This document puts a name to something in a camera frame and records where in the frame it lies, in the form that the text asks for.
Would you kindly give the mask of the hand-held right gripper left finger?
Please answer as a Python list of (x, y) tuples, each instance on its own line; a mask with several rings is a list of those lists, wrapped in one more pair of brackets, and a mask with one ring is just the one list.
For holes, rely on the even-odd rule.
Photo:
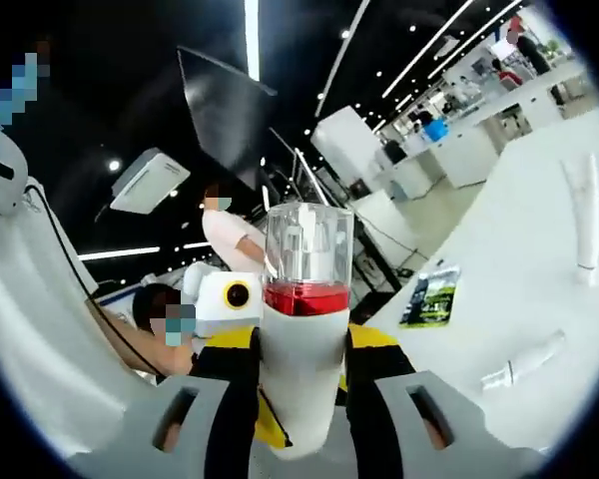
[(72, 458), (82, 478), (246, 478), (259, 412), (254, 334), (204, 347), (191, 375), (139, 395), (111, 439)]

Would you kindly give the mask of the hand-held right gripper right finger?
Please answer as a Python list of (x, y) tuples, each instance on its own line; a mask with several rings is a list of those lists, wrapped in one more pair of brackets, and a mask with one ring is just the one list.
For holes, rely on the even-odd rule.
[(482, 409), (398, 342), (352, 324), (345, 346), (346, 417), (360, 478), (536, 478), (543, 457), (491, 434)]

